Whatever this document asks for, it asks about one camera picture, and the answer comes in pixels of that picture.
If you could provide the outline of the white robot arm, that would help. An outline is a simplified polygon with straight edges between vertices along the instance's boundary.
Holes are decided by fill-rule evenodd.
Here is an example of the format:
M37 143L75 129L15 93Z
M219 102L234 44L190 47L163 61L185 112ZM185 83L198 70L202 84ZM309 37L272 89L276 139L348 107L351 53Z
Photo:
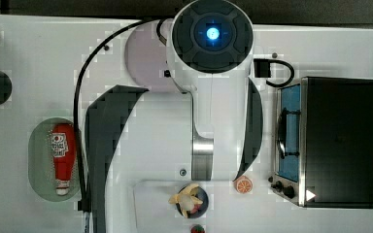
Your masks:
M243 177L259 154L263 130L251 79L251 20L227 0L194 0L172 21L166 47L171 79L192 100L191 178Z

